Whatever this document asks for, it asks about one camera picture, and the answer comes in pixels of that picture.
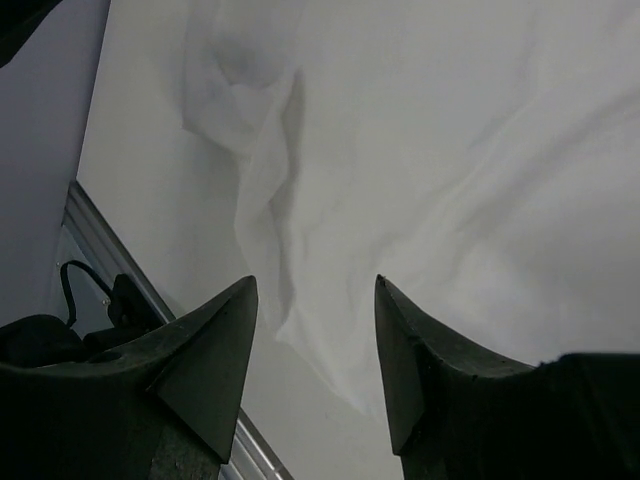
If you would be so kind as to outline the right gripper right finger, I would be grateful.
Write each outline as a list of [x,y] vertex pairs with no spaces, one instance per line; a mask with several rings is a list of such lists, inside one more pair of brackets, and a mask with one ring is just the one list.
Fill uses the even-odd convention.
[[639,358],[573,353],[529,366],[375,284],[393,453],[407,479],[635,479]]

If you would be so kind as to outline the white t shirt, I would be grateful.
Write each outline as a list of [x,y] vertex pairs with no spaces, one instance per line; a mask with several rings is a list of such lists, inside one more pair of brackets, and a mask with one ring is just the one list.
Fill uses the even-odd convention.
[[530,364],[638,350],[637,2],[195,1],[184,80],[264,320],[359,411],[380,275]]

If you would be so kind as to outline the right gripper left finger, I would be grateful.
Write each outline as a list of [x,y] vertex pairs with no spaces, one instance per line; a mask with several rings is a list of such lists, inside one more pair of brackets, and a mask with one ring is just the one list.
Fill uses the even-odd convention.
[[83,362],[1,367],[5,479],[215,479],[228,463],[258,310],[239,279]]

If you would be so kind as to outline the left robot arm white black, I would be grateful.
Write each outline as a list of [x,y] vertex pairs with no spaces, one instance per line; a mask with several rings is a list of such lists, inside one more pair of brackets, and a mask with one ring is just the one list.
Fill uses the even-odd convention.
[[[80,335],[78,310],[69,270],[75,267],[106,295],[111,326]],[[68,318],[36,314],[1,328],[1,361],[16,367],[38,368],[64,362],[84,362],[106,350],[133,341],[164,325],[132,277],[121,273],[108,285],[88,264],[70,260],[60,268],[60,282]]]

